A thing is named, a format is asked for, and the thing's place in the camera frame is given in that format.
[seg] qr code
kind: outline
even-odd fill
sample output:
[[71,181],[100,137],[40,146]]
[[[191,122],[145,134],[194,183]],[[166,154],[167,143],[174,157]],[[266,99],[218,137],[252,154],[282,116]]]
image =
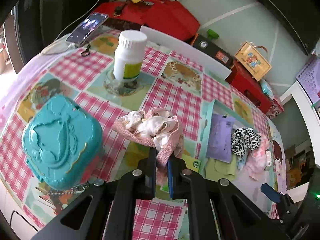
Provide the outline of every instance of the qr code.
[[228,62],[229,58],[227,56],[223,56],[221,61],[224,62],[225,64]]

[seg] table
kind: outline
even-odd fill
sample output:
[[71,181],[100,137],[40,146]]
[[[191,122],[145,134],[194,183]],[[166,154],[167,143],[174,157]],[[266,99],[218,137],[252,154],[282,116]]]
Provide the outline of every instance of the table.
[[[0,141],[0,173],[23,210],[42,227],[70,203],[88,185],[73,187],[68,192],[54,191],[33,177],[25,164],[21,135],[27,122],[54,93],[73,99],[94,116],[103,129],[105,155],[93,172],[93,178],[112,181],[133,170],[148,148],[129,142],[111,130],[113,122],[129,111],[163,107],[178,116],[185,136],[184,153],[198,158],[203,105],[214,99],[237,113],[258,132],[269,136],[268,119],[248,98],[209,70],[185,56],[148,42],[137,83],[130,83],[123,95],[112,91],[114,50],[120,31],[107,29],[91,42],[88,57],[77,49],[44,69],[30,81],[20,96],[16,111],[3,129]],[[172,71],[172,64],[178,73]],[[172,201],[156,188],[152,201],[137,200],[134,239],[177,239],[187,227],[187,205]]]

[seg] perforated purple plastic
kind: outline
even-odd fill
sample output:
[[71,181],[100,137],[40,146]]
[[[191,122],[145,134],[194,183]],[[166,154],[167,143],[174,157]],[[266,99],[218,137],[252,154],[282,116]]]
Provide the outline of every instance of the perforated purple plastic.
[[312,103],[320,99],[320,59],[312,56],[296,76]]

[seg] phone screen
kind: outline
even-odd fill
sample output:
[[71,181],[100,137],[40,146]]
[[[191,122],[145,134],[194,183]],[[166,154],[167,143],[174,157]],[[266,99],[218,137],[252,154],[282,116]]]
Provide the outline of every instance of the phone screen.
[[107,14],[92,13],[70,34],[67,41],[82,44],[107,18]]

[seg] ribbed cap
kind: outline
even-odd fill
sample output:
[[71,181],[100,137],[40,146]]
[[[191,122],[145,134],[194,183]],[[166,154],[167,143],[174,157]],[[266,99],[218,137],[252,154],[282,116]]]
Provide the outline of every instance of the ribbed cap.
[[119,45],[125,49],[144,49],[147,44],[147,36],[136,30],[126,30],[120,33]]

